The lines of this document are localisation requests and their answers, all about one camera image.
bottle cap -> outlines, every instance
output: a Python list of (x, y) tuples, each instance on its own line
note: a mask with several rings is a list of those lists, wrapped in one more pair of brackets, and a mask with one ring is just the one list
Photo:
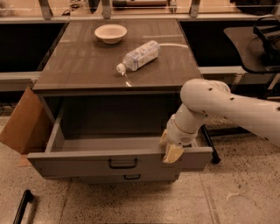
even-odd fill
[(126, 67), (123, 63), (120, 63), (116, 66), (116, 70), (121, 74), (124, 75), (126, 72)]

black pole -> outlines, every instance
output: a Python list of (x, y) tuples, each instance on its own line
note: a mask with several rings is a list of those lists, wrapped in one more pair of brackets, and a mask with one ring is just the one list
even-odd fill
[(221, 161), (221, 159), (219, 158), (218, 152), (215, 149), (215, 146), (212, 143), (212, 140), (211, 140), (211, 138), (210, 138), (210, 136), (209, 136), (209, 134), (207, 132), (207, 128), (204, 125), (202, 125), (201, 126), (201, 131), (202, 131), (202, 134), (203, 134), (204, 138), (207, 141), (208, 146), (212, 147), (212, 149), (213, 149), (213, 152), (212, 152), (212, 163), (217, 165)]
[(33, 199), (34, 199), (34, 196), (32, 195), (32, 192), (30, 190), (26, 190), (24, 192), (23, 198), (20, 201), (20, 205), (19, 205), (18, 210), (17, 210), (17, 215), (16, 215), (16, 218), (15, 218), (13, 224), (20, 224), (21, 223), (21, 220), (24, 217), (24, 213), (25, 213), (27, 203), (31, 202)]

bottle label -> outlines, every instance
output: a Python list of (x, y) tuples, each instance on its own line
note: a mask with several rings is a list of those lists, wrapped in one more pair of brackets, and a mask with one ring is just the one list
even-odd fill
[(141, 67), (158, 56), (158, 43), (150, 41), (147, 44), (139, 46), (129, 56), (133, 59), (136, 67)]

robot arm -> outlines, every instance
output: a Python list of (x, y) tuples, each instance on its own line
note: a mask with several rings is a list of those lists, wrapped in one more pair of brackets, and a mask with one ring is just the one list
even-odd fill
[(167, 123), (160, 145), (166, 147), (165, 163), (175, 162), (183, 147), (198, 135), (213, 116), (221, 116), (280, 146), (280, 103), (231, 94), (216, 80), (189, 80), (181, 89), (182, 105)]

brown tabletop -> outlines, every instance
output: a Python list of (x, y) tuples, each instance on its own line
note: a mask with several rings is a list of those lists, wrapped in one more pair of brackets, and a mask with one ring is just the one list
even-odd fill
[[(128, 33), (108, 45), (93, 36), (105, 24), (119, 24)], [(126, 19), (71, 21), (35, 84), (35, 93), (77, 93), (135, 89), (179, 89), (186, 81), (201, 78), (190, 49), (161, 46), (160, 55), (128, 77), (116, 71), (126, 53), (156, 40), (159, 44), (186, 45), (176, 19)]]

